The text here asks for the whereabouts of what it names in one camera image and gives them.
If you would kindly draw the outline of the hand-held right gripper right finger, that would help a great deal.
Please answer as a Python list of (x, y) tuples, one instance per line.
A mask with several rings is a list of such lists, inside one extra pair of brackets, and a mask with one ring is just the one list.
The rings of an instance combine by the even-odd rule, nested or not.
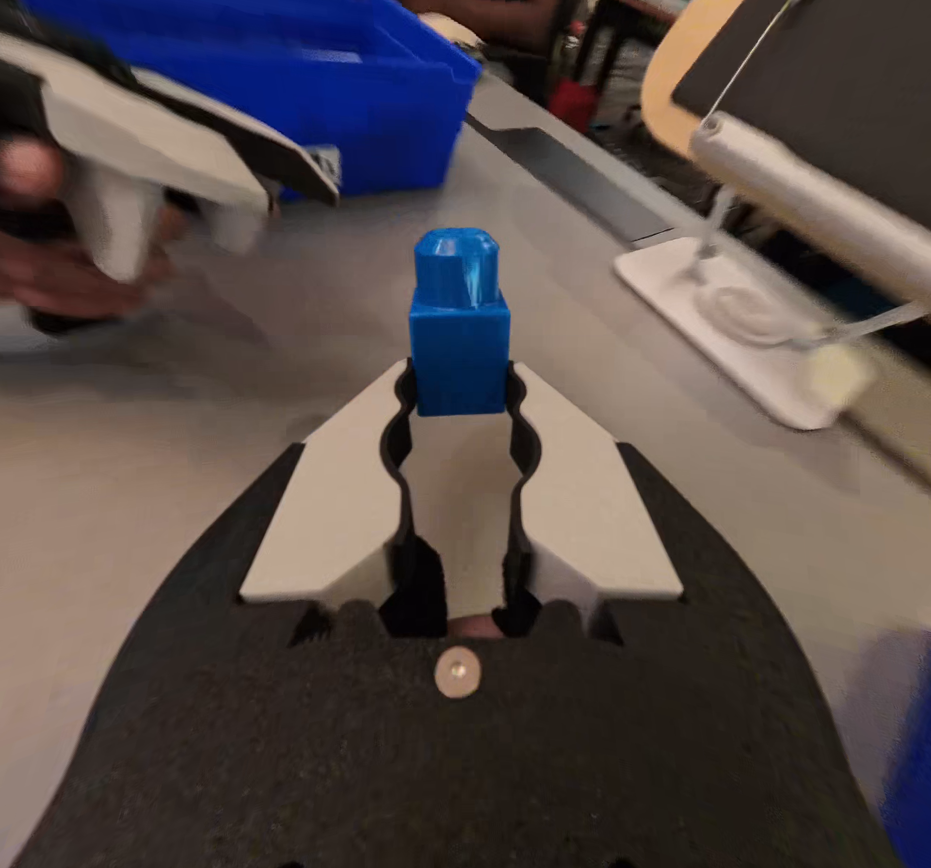
[(679, 600), (680, 577), (611, 433), (521, 362), (508, 365), (506, 412), (519, 478), (494, 611), (504, 635), (528, 634), (552, 602), (575, 606), (590, 630), (612, 601)]

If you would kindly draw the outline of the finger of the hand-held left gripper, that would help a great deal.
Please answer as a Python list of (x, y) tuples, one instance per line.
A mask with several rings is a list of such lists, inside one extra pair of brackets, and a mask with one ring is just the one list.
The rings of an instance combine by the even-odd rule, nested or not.
[(140, 94), (179, 117), (215, 131), (250, 172), (305, 199), (336, 206), (338, 184), (293, 140), (255, 117), (148, 69), (133, 69)]
[(2, 62), (40, 82), (45, 122), (72, 155), (199, 199), (266, 213), (269, 196), (227, 140), (62, 53), (2, 34)]

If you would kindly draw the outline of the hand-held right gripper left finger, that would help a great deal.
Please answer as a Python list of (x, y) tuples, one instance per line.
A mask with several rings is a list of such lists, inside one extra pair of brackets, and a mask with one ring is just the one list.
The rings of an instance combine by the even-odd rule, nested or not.
[(314, 430), (239, 589), (248, 604), (354, 601), (397, 637), (443, 637), (441, 560), (416, 532), (402, 466), (413, 449), (413, 361), (393, 364)]

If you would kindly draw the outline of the blue plastic bin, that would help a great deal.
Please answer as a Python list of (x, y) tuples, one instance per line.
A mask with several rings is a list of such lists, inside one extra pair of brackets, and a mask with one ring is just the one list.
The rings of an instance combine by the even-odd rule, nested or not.
[(23, 0), (309, 148), (345, 197), (440, 187), (479, 64), (393, 0)]
[(930, 631), (889, 631), (869, 654), (875, 799), (902, 863), (930, 865)]

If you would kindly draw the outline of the blue toy block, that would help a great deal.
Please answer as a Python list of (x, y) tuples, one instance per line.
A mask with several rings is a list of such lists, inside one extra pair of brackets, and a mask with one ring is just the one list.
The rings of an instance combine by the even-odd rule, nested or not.
[(506, 409), (510, 310), (498, 261), (497, 241), (475, 227), (434, 229), (414, 247), (409, 330), (421, 417)]

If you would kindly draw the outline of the person's left hand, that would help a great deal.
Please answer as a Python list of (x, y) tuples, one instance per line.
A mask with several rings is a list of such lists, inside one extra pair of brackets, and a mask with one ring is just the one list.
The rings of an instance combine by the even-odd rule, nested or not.
[[(52, 145), (23, 134), (2, 134), (2, 210), (30, 218), (60, 214), (66, 176), (64, 156)], [(134, 282), (105, 276), (73, 234), (39, 243), (2, 233), (2, 300), (82, 320), (133, 315), (171, 278), (167, 248), (185, 234), (189, 219), (176, 201), (162, 205), (144, 271)]]

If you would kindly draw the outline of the red bag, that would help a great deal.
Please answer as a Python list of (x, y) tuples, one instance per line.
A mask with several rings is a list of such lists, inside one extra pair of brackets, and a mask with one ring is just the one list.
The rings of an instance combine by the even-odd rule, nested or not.
[(598, 111), (604, 87), (604, 82), (586, 85), (561, 77), (553, 87), (546, 110), (568, 127), (586, 134)]

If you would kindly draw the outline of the wooden book stand white base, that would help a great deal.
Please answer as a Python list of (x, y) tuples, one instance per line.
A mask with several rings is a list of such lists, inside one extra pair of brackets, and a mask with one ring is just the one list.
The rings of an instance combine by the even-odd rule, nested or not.
[[(776, 422), (820, 431), (875, 379), (862, 340), (929, 314), (929, 231), (821, 169), (781, 141), (730, 117), (722, 103), (753, 55), (806, 0), (777, 0), (712, 103), (695, 115), (673, 94), (745, 0), (693, 0), (652, 59), (642, 87), (642, 116), (660, 143), (722, 182), (709, 217), (692, 235), (616, 257), (614, 273), (700, 350)], [(747, 199), (863, 277), (880, 279), (906, 301), (851, 323), (821, 323), (799, 310), (793, 288), (775, 273), (754, 273), (729, 246), (723, 223)]]

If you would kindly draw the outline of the black sheet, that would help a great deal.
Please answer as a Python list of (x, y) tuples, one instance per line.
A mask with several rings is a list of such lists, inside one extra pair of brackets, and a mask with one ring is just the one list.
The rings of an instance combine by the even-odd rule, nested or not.
[[(744, 0), (672, 100), (703, 117), (785, 0)], [(805, 163), (930, 224), (930, 0), (803, 0), (721, 110)]]

